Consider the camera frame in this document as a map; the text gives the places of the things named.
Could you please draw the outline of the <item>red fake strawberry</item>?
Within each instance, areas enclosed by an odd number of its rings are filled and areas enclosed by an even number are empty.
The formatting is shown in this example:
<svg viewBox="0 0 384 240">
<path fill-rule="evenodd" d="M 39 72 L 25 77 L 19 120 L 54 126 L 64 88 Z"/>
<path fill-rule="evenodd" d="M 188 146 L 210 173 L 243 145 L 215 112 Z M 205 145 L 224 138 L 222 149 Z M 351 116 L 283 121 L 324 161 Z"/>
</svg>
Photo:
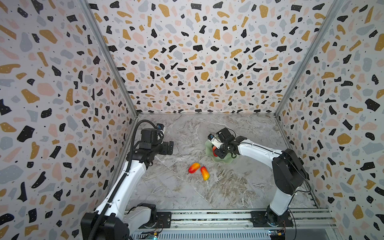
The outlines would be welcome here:
<svg viewBox="0 0 384 240">
<path fill-rule="evenodd" d="M 215 151 L 216 151 L 216 149 L 217 149 L 217 148 L 216 148 L 216 146 L 213 146 L 213 148 L 212 148 L 212 149 L 213 149 L 213 155 L 214 155 L 215 157 L 218 157 L 218 155 L 217 155 L 217 154 L 216 154 L 216 152 L 215 152 Z"/>
</svg>

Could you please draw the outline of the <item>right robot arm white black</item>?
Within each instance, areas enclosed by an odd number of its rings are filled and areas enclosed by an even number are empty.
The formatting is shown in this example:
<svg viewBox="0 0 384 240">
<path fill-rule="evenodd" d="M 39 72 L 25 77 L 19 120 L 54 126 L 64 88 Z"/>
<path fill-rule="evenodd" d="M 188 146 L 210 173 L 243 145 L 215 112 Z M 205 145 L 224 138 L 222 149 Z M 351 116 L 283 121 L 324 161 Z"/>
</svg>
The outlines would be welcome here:
<svg viewBox="0 0 384 240">
<path fill-rule="evenodd" d="M 278 227 L 288 216 L 289 205 L 300 186 L 307 180 L 308 174 L 303 163 L 291 149 L 276 150 L 258 145 L 243 136 L 236 137 L 228 128 L 223 128 L 215 135 L 209 134 L 208 141 L 214 157 L 224 160 L 225 157 L 246 156 L 265 164 L 273 172 L 275 195 L 268 205 L 264 222 Z"/>
</svg>

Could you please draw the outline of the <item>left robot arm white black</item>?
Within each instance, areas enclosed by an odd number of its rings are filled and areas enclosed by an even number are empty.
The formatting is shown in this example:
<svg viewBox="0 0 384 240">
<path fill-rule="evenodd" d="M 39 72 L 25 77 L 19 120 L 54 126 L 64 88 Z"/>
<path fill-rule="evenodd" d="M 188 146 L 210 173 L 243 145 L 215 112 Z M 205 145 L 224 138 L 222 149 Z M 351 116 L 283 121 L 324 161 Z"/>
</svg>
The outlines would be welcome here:
<svg viewBox="0 0 384 240">
<path fill-rule="evenodd" d="M 147 169 L 158 155 L 171 155 L 174 143 L 164 141 L 164 125 L 143 129 L 133 145 L 117 182 L 92 213 L 81 220 L 85 240 L 129 240 L 139 228 L 157 228 L 160 221 L 154 204 L 141 203 L 127 211 L 128 202 Z"/>
</svg>

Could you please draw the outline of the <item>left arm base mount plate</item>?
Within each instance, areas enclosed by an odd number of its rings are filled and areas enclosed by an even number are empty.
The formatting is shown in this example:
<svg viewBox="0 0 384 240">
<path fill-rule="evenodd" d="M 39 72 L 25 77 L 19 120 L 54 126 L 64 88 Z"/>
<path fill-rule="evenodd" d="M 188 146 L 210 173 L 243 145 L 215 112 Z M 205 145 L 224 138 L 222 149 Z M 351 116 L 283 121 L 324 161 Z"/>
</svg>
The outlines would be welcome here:
<svg viewBox="0 0 384 240">
<path fill-rule="evenodd" d="M 150 221 L 139 226 L 139 230 L 149 229 L 169 229 L 171 227 L 172 212 L 157 212 L 155 217 L 150 217 Z"/>
</svg>

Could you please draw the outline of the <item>red orange fake mango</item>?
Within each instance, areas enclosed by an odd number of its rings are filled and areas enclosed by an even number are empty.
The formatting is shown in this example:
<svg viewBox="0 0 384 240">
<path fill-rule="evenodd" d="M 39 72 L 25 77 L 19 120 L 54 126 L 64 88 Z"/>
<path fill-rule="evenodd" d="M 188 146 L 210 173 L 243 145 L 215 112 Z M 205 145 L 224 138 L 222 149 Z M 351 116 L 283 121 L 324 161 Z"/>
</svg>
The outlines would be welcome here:
<svg viewBox="0 0 384 240">
<path fill-rule="evenodd" d="M 200 168 L 200 164 L 199 163 L 194 163 L 192 164 L 189 169 L 188 169 L 188 172 L 189 174 L 194 174 L 199 168 Z"/>
</svg>

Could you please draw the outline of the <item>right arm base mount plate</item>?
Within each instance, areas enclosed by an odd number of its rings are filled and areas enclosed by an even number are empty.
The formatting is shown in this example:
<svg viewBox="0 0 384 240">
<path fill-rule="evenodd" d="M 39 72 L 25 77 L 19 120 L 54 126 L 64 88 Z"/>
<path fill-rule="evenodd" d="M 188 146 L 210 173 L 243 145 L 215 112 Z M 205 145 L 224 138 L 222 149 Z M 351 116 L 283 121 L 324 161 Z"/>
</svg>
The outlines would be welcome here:
<svg viewBox="0 0 384 240">
<path fill-rule="evenodd" d="M 293 218 L 289 211 L 278 216 L 273 211 L 251 211 L 250 221 L 254 228 L 268 228 L 268 227 L 293 227 Z"/>
</svg>

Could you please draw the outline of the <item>orange yellow fake mango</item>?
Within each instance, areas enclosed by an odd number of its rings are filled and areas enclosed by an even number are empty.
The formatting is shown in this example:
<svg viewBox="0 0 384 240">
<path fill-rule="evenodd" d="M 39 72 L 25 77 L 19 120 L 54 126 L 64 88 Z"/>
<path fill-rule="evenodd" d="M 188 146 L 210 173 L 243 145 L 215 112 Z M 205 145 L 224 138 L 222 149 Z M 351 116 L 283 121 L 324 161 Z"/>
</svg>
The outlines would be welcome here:
<svg viewBox="0 0 384 240">
<path fill-rule="evenodd" d="M 203 180 L 207 181 L 210 178 L 209 171 L 207 170 L 206 167 L 201 167 L 200 170 L 201 170 L 201 173 L 202 173 Z"/>
</svg>

